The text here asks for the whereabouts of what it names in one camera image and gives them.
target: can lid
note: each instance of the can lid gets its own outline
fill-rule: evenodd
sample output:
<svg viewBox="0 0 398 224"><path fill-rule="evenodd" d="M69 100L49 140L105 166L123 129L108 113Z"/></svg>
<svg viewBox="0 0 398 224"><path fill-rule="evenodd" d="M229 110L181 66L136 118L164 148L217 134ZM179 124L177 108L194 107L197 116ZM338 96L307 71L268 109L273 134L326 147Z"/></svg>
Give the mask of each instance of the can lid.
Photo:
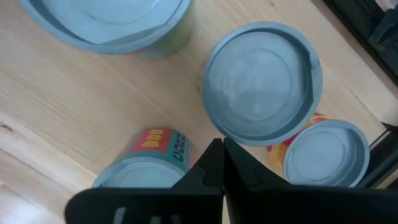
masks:
<svg viewBox="0 0 398 224"><path fill-rule="evenodd" d="M130 35L136 38L166 22L182 0L43 0L49 13L70 32L93 44Z"/></svg>
<svg viewBox="0 0 398 224"><path fill-rule="evenodd" d="M321 93L315 49L301 33L276 22L249 24L226 36L211 54L202 83L213 124L252 146L298 133Z"/></svg>
<svg viewBox="0 0 398 224"><path fill-rule="evenodd" d="M96 180L94 187L171 188L184 173L172 164L154 158L136 157L123 164L111 176Z"/></svg>
<svg viewBox="0 0 398 224"><path fill-rule="evenodd" d="M354 187L368 168L365 135L353 124L328 120L303 130L289 146L284 177L292 184Z"/></svg>

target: wooden table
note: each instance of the wooden table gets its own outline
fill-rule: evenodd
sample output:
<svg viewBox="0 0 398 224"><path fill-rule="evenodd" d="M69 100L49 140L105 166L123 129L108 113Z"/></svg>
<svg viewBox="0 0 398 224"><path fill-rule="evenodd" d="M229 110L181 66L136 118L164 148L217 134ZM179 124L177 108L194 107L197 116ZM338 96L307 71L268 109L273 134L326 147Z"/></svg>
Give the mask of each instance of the wooden table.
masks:
<svg viewBox="0 0 398 224"><path fill-rule="evenodd" d="M331 22L336 18L328 18L331 12L322 4L196 1L190 42L177 55L153 61L74 49L44 32L16 0L2 1L2 221L63 222L67 200L90 187L143 128L181 131L199 157L213 138L221 137L203 109L203 66L221 38L250 22L283 22L303 32L322 60L324 91L318 111L354 123L374 141L384 131L379 121L398 123L395 90L385 86L379 68L369 65L369 56L358 52L358 43L341 24ZM266 164L264 149L247 149Z"/></svg>
<svg viewBox="0 0 398 224"><path fill-rule="evenodd" d="M375 0L383 11L393 9L397 5L397 0Z"/></svg>

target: black frame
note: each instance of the black frame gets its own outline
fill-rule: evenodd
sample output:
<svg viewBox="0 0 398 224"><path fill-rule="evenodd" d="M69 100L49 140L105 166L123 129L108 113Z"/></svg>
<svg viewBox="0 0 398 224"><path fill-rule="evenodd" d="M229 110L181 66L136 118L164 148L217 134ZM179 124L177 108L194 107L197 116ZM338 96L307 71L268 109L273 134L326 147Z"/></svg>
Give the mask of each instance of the black frame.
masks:
<svg viewBox="0 0 398 224"><path fill-rule="evenodd" d="M398 86L398 7L384 12L375 0L323 0ZM376 188L398 169L398 128L371 144L371 159L358 187ZM398 179L388 189L398 189Z"/></svg>
<svg viewBox="0 0 398 224"><path fill-rule="evenodd" d="M231 223L398 222L398 192L292 185L228 138L214 139L171 189L87 189L68 202L65 220L220 224L224 196Z"/></svg>

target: food container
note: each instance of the food container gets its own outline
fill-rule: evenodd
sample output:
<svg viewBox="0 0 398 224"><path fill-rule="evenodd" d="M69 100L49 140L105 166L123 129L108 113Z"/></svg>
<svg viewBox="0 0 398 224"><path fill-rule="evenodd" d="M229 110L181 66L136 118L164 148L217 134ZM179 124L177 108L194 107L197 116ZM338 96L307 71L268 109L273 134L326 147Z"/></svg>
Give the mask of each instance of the food container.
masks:
<svg viewBox="0 0 398 224"><path fill-rule="evenodd" d="M315 114L301 132L267 147L272 169L292 184L355 187L368 168L365 135L353 124Z"/></svg>
<svg viewBox="0 0 398 224"><path fill-rule="evenodd" d="M21 0L47 32L78 49L99 54L137 52L167 57L188 42L191 0Z"/></svg>
<svg viewBox="0 0 398 224"><path fill-rule="evenodd" d="M232 31L214 48L201 93L212 123L250 146L291 138L314 114L322 70L311 43L297 30L257 22Z"/></svg>
<svg viewBox="0 0 398 224"><path fill-rule="evenodd" d="M93 187L171 188L191 168L193 145L180 132L147 129L94 181Z"/></svg>

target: labeled can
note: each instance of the labeled can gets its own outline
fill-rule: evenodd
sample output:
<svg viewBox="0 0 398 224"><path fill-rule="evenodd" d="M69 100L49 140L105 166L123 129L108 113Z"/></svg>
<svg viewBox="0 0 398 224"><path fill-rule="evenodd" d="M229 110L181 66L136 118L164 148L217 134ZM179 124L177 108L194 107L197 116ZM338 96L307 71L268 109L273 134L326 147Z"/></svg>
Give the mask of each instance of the labeled can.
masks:
<svg viewBox="0 0 398 224"><path fill-rule="evenodd" d="M135 135L93 187L171 188L193 165L194 147L182 133L168 128Z"/></svg>
<svg viewBox="0 0 398 224"><path fill-rule="evenodd" d="M319 104L318 54L293 27L248 24L213 49L201 93L207 115L225 136L248 146L278 144L298 133Z"/></svg>
<svg viewBox="0 0 398 224"><path fill-rule="evenodd" d="M292 184L354 187L368 168L370 149L353 124L315 113L290 139L267 146L269 164Z"/></svg>
<svg viewBox="0 0 398 224"><path fill-rule="evenodd" d="M193 30L193 0L20 1L54 37L99 54L168 57L188 42Z"/></svg>

